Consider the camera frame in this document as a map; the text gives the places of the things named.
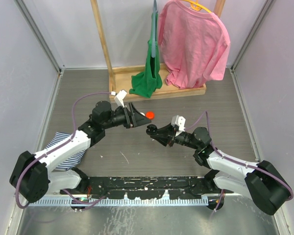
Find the black earbud case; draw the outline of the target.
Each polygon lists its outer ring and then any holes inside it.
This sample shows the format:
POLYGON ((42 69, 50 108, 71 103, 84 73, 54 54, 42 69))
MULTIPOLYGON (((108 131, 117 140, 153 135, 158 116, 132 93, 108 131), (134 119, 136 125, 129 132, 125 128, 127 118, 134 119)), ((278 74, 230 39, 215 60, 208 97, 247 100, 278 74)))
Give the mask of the black earbud case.
POLYGON ((156 135, 157 134, 157 126, 154 125, 154 124, 150 124, 147 126, 147 129, 146 129, 146 133, 149 135, 149 136, 152 136, 152 135, 156 135))

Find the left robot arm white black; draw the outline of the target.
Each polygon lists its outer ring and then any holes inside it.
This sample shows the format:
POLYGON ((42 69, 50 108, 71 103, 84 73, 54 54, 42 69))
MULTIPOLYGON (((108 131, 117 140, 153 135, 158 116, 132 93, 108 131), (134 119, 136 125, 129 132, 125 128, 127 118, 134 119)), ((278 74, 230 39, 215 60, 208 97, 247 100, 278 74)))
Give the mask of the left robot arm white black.
POLYGON ((112 110, 108 101, 96 104, 89 119, 74 134, 50 148, 34 154, 25 151, 17 159, 9 183, 28 202, 34 203, 46 194, 72 189, 83 194, 88 189, 88 176, 78 168, 55 169, 73 155, 87 150, 105 137, 106 129, 122 125, 135 128, 151 123, 132 103, 112 110))

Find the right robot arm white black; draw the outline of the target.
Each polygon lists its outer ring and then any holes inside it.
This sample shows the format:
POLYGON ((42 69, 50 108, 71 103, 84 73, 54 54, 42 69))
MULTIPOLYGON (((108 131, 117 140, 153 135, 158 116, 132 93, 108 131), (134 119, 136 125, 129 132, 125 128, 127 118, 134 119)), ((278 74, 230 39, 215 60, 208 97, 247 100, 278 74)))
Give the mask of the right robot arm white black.
POLYGON ((248 162, 223 153, 213 146, 205 127, 188 133, 171 124, 162 128, 151 124, 146 133, 163 146, 179 144, 194 149, 195 161, 210 169, 204 178, 211 193, 224 189, 240 194, 268 215, 274 215, 286 201, 293 199, 291 187, 270 162, 248 162))

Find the orange earbud case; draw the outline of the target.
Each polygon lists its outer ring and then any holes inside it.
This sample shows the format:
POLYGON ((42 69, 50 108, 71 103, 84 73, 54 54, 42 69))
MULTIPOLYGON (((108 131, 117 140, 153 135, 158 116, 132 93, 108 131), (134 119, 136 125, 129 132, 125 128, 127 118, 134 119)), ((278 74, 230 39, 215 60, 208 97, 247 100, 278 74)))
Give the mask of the orange earbud case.
POLYGON ((146 117, 150 120, 153 120, 155 118, 155 114, 152 111, 146 112, 146 117))

